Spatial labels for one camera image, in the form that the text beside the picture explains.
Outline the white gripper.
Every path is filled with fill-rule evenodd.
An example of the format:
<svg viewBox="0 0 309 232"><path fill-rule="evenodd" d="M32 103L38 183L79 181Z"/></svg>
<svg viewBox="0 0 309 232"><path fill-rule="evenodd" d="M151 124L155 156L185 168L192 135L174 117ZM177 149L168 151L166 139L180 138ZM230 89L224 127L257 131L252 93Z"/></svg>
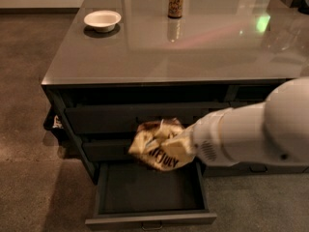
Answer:
<svg viewBox="0 0 309 232"><path fill-rule="evenodd" d="M193 127L192 144L200 161L207 166L229 167L236 164L226 153L221 138L221 122L231 108L217 110L199 119Z"/></svg>

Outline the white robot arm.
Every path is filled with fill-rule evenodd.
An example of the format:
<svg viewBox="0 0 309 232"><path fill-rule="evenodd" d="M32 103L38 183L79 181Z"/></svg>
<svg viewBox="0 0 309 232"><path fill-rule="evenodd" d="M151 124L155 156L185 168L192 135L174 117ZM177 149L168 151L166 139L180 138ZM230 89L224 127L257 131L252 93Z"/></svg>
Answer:
<svg viewBox="0 0 309 232"><path fill-rule="evenodd" d="M206 115L193 127L192 146L208 166L309 162L309 78L287 81L265 101Z"/></svg>

